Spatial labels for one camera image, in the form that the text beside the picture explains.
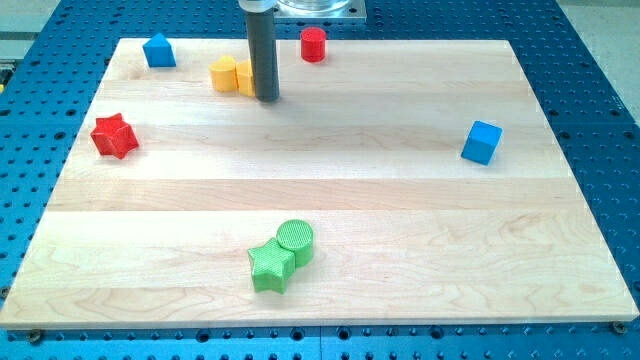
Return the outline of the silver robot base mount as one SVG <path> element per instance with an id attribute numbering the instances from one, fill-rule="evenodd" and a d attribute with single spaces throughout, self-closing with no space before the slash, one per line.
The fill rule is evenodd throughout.
<path id="1" fill-rule="evenodd" d="M 274 14 L 281 23 L 287 21 L 364 22 L 367 19 L 365 0 L 278 0 Z"/>

